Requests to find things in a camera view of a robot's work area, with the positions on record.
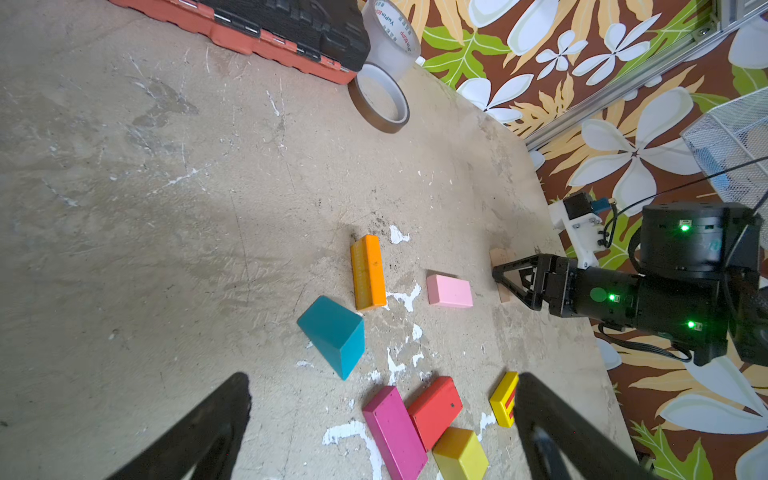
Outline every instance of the tape roll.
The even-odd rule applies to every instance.
[[[359,81],[361,78],[370,78],[384,88],[395,103],[397,118],[387,118],[376,110],[376,107],[368,101],[364,91],[360,88]],[[366,62],[354,80],[349,83],[348,88],[349,96],[352,98],[352,103],[355,104],[357,111],[360,112],[368,123],[382,132],[394,134],[408,123],[411,117],[411,110],[406,96],[400,90],[397,82],[378,65]]]
[[[371,42],[366,61],[378,65],[396,81],[400,80],[422,54],[419,37],[408,16],[391,0],[368,0],[362,8],[362,23]]]

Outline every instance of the clear tape roll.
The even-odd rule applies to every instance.
[[[422,54],[408,18],[390,0],[368,0],[362,8],[362,23],[371,42],[366,61],[398,81]]]

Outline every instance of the brown tape roll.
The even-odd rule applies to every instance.
[[[384,117],[368,102],[366,96],[360,90],[360,83],[358,82],[360,78],[370,78],[386,90],[397,107],[397,118],[395,120]],[[360,112],[368,123],[378,130],[387,134],[394,134],[408,123],[411,111],[406,96],[400,90],[397,82],[379,66],[366,62],[357,76],[349,83],[348,88],[349,96],[352,98],[352,103],[355,104],[357,111]]]

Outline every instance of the orange block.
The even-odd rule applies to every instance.
[[[352,247],[352,275],[358,311],[386,305],[382,250],[376,235],[365,235]]]
[[[408,407],[425,450],[432,449],[445,430],[461,413],[462,400],[449,376],[438,377],[430,387]]]

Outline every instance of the black cable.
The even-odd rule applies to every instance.
[[[618,209],[616,208],[616,202],[613,202],[611,204],[611,211],[614,213],[614,218],[616,218],[616,214],[618,213]],[[614,225],[611,227],[611,239],[607,239],[608,234],[608,225],[605,226],[603,229],[603,245],[605,245],[606,250],[611,248],[611,245],[614,242],[614,235],[616,234],[616,223],[614,222]]]
[[[642,200],[638,200],[638,201],[636,201],[635,203],[633,203],[633,204],[631,204],[631,205],[629,205],[629,206],[627,206],[627,207],[625,207],[625,208],[621,209],[621,211],[619,211],[618,215],[614,215],[614,217],[613,217],[613,218],[611,218],[611,220],[610,220],[610,221],[608,221],[608,222],[605,224],[605,228],[606,228],[606,229],[608,228],[608,224],[609,224],[610,222],[614,222],[614,223],[615,223],[615,222],[616,222],[616,219],[618,218],[618,216],[619,216],[619,215],[621,215],[622,213],[624,213],[624,212],[626,212],[627,210],[631,209],[631,208],[632,208],[632,207],[634,207],[635,205],[639,205],[639,204],[642,204],[642,203],[643,203],[644,201],[646,201],[646,200],[650,200],[651,198],[654,198],[654,197],[658,197],[659,195],[668,194],[668,193],[669,193],[669,192],[671,192],[671,191],[674,191],[674,190],[679,190],[679,189],[681,189],[681,188],[685,188],[685,187],[688,187],[688,186],[690,186],[690,185],[693,185],[693,184],[698,184],[699,182],[703,182],[703,181],[705,181],[705,180],[709,180],[710,178],[713,178],[713,177],[717,177],[718,175],[727,174],[728,172],[732,172],[732,171],[734,171],[734,170],[738,170],[738,169],[740,169],[741,167],[748,167],[748,166],[750,166],[750,165],[754,165],[754,164],[756,164],[757,162],[761,162],[761,161],[763,161],[763,160],[768,160],[768,155],[766,155],[765,157],[760,157],[760,158],[756,158],[756,159],[754,159],[754,160],[750,160],[750,161],[748,161],[748,162],[746,162],[746,163],[744,163],[744,164],[741,164],[741,165],[737,165],[737,166],[735,166],[735,167],[726,168],[725,170],[723,170],[723,171],[721,171],[721,172],[718,172],[718,173],[716,173],[716,174],[707,175],[706,177],[703,177],[703,178],[699,178],[699,179],[697,179],[697,180],[693,180],[693,181],[690,181],[690,182],[688,182],[687,184],[678,185],[677,187],[672,187],[672,188],[670,188],[670,189],[668,189],[668,190],[665,190],[665,191],[663,191],[663,192],[659,192],[658,194],[653,194],[653,195],[650,195],[649,197],[645,197],[645,198],[644,198],[644,199],[642,199]],[[762,199],[760,199],[760,202],[758,202],[758,205],[757,205],[757,207],[755,207],[755,208],[754,208],[754,210],[756,211],[756,210],[757,210],[757,208],[760,208],[760,207],[763,205],[763,203],[766,201],[766,199],[768,199],[768,191],[766,191],[766,194],[765,194],[765,195],[763,195],[763,198],[762,198]],[[613,242],[614,242],[614,239],[613,239],[613,235],[611,235],[611,239],[609,240],[609,244],[612,244]]]
[[[668,358],[680,360],[681,362],[685,362],[685,363],[690,362],[694,357],[693,355],[690,354],[689,350],[685,350],[685,349],[677,349],[678,352],[685,355],[685,358],[681,359],[679,356],[675,355],[674,353],[654,345],[648,345],[647,343],[641,343],[641,342],[629,342],[627,340],[618,339],[614,336],[608,335],[603,330],[603,327],[604,327],[603,323],[598,325],[598,330],[600,330],[600,333],[605,335],[611,342],[615,343],[616,345],[623,346],[625,349],[637,350],[638,352],[655,353],[657,355],[666,356]]]
[[[642,234],[642,231],[643,226],[640,225],[637,230],[634,231],[632,237],[630,237],[629,243],[627,244],[627,256],[629,257],[630,263],[632,263],[634,271],[645,274],[640,268],[640,263],[637,261],[637,258],[634,257],[634,251],[637,250],[637,246],[640,245],[640,235]]]

